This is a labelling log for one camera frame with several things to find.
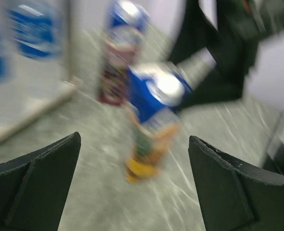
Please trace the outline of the orange juice carton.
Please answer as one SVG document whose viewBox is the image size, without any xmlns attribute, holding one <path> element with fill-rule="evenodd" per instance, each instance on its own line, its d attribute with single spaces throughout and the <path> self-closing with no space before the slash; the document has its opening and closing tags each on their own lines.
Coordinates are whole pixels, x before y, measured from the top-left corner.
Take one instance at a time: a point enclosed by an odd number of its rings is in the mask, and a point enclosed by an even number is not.
<svg viewBox="0 0 284 231">
<path fill-rule="evenodd" d="M 129 182 L 153 177 L 179 130 L 173 111 L 191 87 L 172 63 L 146 63 L 128 68 L 127 112 L 133 132 L 132 151 L 126 159 Z"/>
</svg>

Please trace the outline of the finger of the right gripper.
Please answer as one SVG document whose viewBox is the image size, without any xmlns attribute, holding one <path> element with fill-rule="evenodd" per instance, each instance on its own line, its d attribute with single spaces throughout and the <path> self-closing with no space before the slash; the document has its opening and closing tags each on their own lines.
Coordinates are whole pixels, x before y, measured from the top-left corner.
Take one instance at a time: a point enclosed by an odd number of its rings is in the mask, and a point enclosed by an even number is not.
<svg viewBox="0 0 284 231">
<path fill-rule="evenodd" d="M 204 104 L 224 103 L 240 99 L 243 95 L 243 75 L 227 75 L 212 70 L 204 80 L 175 108 L 176 113 Z"/>
<path fill-rule="evenodd" d="M 177 65 L 197 51 L 216 43 L 218 32 L 206 18 L 199 1 L 187 0 L 184 18 L 167 61 Z"/>
</svg>

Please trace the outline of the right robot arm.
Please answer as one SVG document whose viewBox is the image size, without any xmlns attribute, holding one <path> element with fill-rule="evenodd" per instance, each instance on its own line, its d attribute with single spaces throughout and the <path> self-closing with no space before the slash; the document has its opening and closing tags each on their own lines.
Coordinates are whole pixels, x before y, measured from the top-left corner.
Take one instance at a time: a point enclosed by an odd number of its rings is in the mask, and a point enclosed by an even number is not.
<svg viewBox="0 0 284 231">
<path fill-rule="evenodd" d="M 199 1 L 185 3 L 183 20 L 168 61 L 180 64 L 207 50 L 214 66 L 174 108 L 187 108 L 239 100 L 245 79 L 261 59 L 275 66 L 284 57 L 284 0 L 218 0 L 217 25 L 203 12 Z"/>
</svg>

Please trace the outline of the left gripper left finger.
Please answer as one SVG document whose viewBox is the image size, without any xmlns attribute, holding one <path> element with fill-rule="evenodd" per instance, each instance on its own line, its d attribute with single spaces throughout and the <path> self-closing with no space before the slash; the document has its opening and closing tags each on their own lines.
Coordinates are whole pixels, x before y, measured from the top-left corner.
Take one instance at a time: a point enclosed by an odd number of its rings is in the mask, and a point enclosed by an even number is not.
<svg viewBox="0 0 284 231">
<path fill-rule="evenodd" d="M 58 230 L 80 148 L 74 132 L 0 164 L 0 231 Z"/>
</svg>

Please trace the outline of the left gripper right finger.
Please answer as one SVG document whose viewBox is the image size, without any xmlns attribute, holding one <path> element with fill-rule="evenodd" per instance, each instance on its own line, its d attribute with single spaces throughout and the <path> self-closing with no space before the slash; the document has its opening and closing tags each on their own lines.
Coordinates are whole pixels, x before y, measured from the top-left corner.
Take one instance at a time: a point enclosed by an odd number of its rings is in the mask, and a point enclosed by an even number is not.
<svg viewBox="0 0 284 231">
<path fill-rule="evenodd" d="M 284 175 L 197 136 L 189 137 L 188 153 L 207 231 L 284 231 Z"/>
</svg>

